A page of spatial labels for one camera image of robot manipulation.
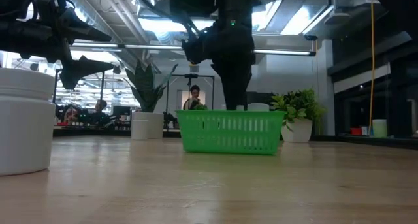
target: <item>desk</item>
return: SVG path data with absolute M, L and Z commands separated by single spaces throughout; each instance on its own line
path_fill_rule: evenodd
M 418 223 L 418 152 L 342 142 L 276 156 L 181 140 L 54 139 L 49 170 L 0 177 L 2 223 Z

